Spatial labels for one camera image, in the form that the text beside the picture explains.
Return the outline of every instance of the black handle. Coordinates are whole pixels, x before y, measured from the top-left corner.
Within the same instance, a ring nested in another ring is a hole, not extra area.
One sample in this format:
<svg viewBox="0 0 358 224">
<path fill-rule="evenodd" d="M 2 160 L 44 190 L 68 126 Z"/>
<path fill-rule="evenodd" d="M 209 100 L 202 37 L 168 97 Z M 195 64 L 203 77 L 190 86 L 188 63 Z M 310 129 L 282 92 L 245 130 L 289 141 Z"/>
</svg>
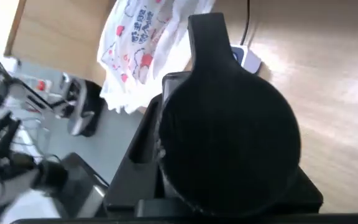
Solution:
<svg viewBox="0 0 358 224">
<path fill-rule="evenodd" d="M 192 15 L 189 17 L 188 30 L 193 71 L 220 70 L 235 61 L 222 13 Z"/>
</svg>

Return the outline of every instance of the cable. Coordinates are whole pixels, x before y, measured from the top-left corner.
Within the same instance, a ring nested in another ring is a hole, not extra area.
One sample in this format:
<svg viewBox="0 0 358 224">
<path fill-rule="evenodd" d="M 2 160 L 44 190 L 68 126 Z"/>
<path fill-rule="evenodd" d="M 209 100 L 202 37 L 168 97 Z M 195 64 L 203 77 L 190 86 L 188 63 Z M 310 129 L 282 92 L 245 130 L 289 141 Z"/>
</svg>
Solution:
<svg viewBox="0 0 358 224">
<path fill-rule="evenodd" d="M 247 0 L 247 22 L 246 22 L 246 28 L 244 29 L 244 33 L 240 41 L 240 45 L 244 45 L 244 42 L 246 41 L 248 27 L 249 27 L 249 17 L 250 17 L 249 14 L 250 14 L 250 0 Z"/>
<path fill-rule="evenodd" d="M 102 178 L 102 176 L 100 176 L 100 174 L 98 174 L 97 172 L 95 172 L 94 175 L 95 175 L 96 177 L 98 177 L 98 179 L 99 179 L 106 187 L 110 187 L 110 184 L 107 183 L 107 182 Z"/>
</svg>

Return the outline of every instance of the black round object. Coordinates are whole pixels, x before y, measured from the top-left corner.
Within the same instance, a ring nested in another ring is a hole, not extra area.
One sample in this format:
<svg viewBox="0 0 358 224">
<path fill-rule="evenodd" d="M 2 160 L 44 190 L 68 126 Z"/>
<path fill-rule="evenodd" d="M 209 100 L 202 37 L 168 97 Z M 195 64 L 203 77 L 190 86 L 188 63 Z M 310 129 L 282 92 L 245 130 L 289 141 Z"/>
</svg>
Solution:
<svg viewBox="0 0 358 224">
<path fill-rule="evenodd" d="M 193 71 L 157 125 L 159 164 L 180 198 L 205 215 L 244 217 L 293 182 L 300 134 L 289 104 L 232 56 L 222 14 L 189 18 Z"/>
</svg>

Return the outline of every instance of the wooden cabinet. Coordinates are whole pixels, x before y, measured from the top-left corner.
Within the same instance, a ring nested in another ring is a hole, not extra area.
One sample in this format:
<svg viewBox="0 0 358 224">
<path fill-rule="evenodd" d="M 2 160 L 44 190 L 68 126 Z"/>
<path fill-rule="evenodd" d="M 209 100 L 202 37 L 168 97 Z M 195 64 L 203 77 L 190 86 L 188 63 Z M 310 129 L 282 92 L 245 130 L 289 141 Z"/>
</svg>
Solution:
<svg viewBox="0 0 358 224">
<path fill-rule="evenodd" d="M 101 31 L 113 4 L 111 0 L 20 0 L 6 53 L 93 79 Z"/>
</svg>

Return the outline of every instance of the gray floor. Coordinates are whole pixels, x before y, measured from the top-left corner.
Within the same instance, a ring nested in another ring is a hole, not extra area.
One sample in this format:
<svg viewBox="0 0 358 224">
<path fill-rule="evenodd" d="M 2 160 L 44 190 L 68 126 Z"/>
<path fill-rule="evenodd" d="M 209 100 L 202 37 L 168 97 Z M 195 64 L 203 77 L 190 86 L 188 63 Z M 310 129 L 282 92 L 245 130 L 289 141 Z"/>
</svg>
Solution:
<svg viewBox="0 0 358 224">
<path fill-rule="evenodd" d="M 31 63 L 23 63 L 21 72 L 53 81 L 53 91 L 57 92 L 60 72 Z M 70 152 L 76 152 L 106 181 L 110 182 L 141 119 L 142 114 L 138 111 L 132 114 L 122 111 L 118 114 L 107 110 L 105 106 L 98 130 L 90 138 L 69 135 L 65 119 L 48 119 L 48 128 L 51 131 L 49 153 L 64 157 Z"/>
</svg>

